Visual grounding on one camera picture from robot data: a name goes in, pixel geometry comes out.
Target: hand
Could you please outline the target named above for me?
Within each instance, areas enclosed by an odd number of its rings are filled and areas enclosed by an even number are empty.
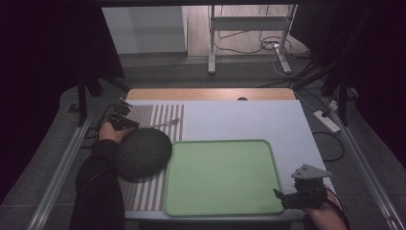
[[[120,144],[123,138],[133,129],[134,128],[124,127],[122,130],[116,130],[111,123],[106,122],[101,126],[99,140],[110,139],[115,141],[117,144]]]
[[[334,202],[338,207],[340,204],[335,198],[334,194],[327,191],[328,199]],[[319,209],[304,208],[303,211],[307,213],[314,225],[320,230],[347,230],[344,222],[338,217],[338,214],[328,204],[324,203]]]

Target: black sleeve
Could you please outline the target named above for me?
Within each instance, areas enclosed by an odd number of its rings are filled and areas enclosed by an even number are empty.
[[[77,175],[77,199],[69,229],[124,229],[123,196],[114,171],[117,147],[112,140],[92,145],[92,154]]]

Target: striped cloth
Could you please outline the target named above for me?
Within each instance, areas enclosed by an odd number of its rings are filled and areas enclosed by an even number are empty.
[[[140,123],[140,127],[161,124],[179,118],[176,126],[157,127],[173,142],[182,140],[183,104],[134,105],[127,118]],[[164,191],[167,168],[154,176],[128,182],[119,176],[126,211],[161,211],[164,205]]]

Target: green tray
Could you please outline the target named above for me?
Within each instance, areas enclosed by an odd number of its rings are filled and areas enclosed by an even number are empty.
[[[165,191],[172,216],[279,213],[281,190],[265,140],[173,144]]]

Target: black mesh dome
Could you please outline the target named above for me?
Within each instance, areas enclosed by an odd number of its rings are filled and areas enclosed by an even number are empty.
[[[130,132],[120,144],[117,172],[130,181],[152,176],[167,165],[171,154],[167,134],[155,128],[140,128]]]

